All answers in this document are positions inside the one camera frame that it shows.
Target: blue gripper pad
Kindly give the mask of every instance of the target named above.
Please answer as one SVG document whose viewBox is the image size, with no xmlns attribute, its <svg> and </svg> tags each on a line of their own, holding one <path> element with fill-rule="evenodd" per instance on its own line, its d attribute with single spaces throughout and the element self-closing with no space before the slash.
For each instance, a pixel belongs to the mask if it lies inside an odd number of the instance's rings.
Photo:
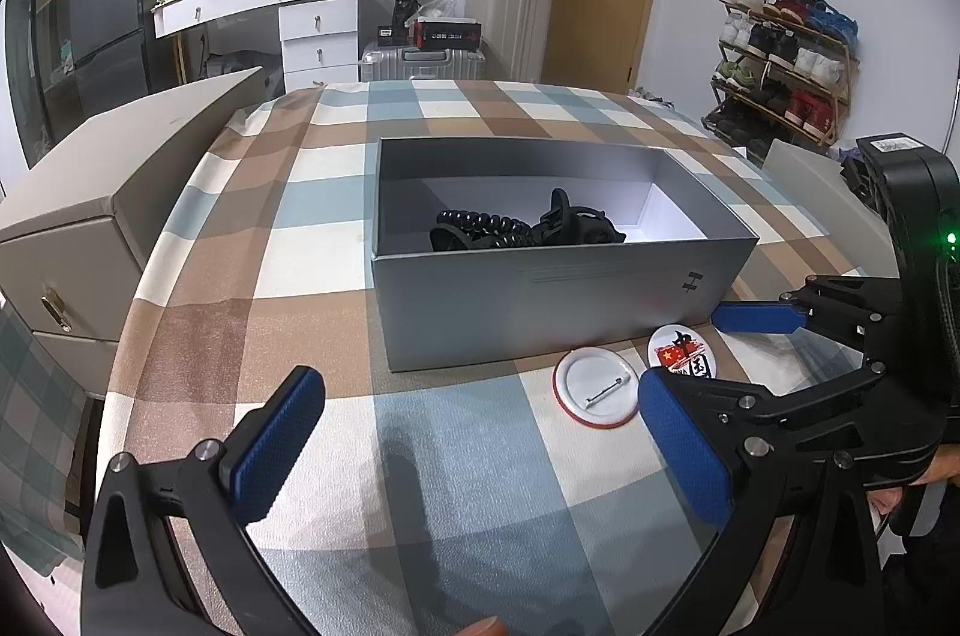
<svg viewBox="0 0 960 636">
<path fill-rule="evenodd" d="M 230 511 L 240 526 L 267 516 L 304 444 L 323 414 L 323 377 L 307 369 L 248 447 L 230 476 Z"/>
<path fill-rule="evenodd" d="M 733 510 L 730 475 L 707 439 L 664 384 L 658 368 L 640 377 L 640 416 L 693 512 L 717 530 Z"/>
<path fill-rule="evenodd" d="M 721 332 L 789 335 L 806 325 L 806 316 L 789 302 L 722 302 L 710 321 Z"/>
</svg>

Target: suitcase handle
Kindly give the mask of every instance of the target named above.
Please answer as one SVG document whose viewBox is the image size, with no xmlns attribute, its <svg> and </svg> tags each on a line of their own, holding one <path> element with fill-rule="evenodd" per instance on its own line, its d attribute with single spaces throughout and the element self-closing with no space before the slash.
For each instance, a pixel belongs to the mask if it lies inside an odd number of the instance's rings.
<svg viewBox="0 0 960 636">
<path fill-rule="evenodd" d="M 453 59 L 453 54 L 449 48 L 445 48 L 443 51 L 403 50 L 403 60 L 405 62 L 450 62 L 450 59 Z"/>
</svg>

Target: silver suitcase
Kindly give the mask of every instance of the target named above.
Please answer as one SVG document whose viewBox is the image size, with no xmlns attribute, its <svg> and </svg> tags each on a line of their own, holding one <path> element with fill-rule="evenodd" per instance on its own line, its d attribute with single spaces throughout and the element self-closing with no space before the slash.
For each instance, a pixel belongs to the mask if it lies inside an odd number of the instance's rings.
<svg viewBox="0 0 960 636">
<path fill-rule="evenodd" d="M 483 25 L 491 81 L 539 83 L 553 0 L 467 0 L 464 16 Z"/>
<path fill-rule="evenodd" d="M 416 46 L 378 48 L 376 42 L 364 49 L 360 58 L 361 81 L 407 81 L 445 79 L 479 81 L 487 60 L 482 51 L 448 48 L 421 51 Z"/>
</svg>

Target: plaid tablecloth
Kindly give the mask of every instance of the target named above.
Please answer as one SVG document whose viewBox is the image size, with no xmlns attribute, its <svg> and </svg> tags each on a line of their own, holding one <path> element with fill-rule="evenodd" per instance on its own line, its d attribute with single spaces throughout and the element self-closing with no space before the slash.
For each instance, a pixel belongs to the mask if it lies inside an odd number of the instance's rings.
<svg viewBox="0 0 960 636">
<path fill-rule="evenodd" d="M 0 541 L 42 575 L 83 557 L 67 477 L 85 400 L 0 295 Z"/>
<path fill-rule="evenodd" d="M 661 147 L 760 236 L 731 297 L 772 298 L 852 267 L 761 172 L 652 103 L 525 83 L 296 91 L 234 117 L 160 235 L 110 378 L 101 472 L 120 449 L 148 462 L 226 436 L 310 364 L 326 380 L 325 413 L 250 534 L 321 632 L 448 634 L 491 614 L 514 634 L 642 632 L 712 533 L 640 418 L 601 431 L 563 413 L 550 386 L 560 355 L 388 370 L 370 267 L 384 136 Z M 702 333 L 722 377 L 776 392 L 848 368 L 834 345 L 803 336 Z M 644 340 L 611 348 L 642 372 Z M 229 623 L 203 579 L 200 591 Z M 748 589 L 745 609 L 751 600 Z"/>
</svg>

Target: door handle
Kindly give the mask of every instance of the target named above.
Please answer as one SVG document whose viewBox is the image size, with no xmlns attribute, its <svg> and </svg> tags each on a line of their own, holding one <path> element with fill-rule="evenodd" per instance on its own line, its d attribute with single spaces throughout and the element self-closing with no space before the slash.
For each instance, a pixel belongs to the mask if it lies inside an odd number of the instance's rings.
<svg viewBox="0 0 960 636">
<path fill-rule="evenodd" d="M 66 312 L 64 311 L 64 301 L 56 294 L 56 290 L 48 287 L 46 293 L 40 298 L 40 303 L 46 308 L 47 313 L 53 317 L 54 322 L 59 325 L 62 331 L 72 331 L 73 326 L 67 321 Z"/>
</svg>

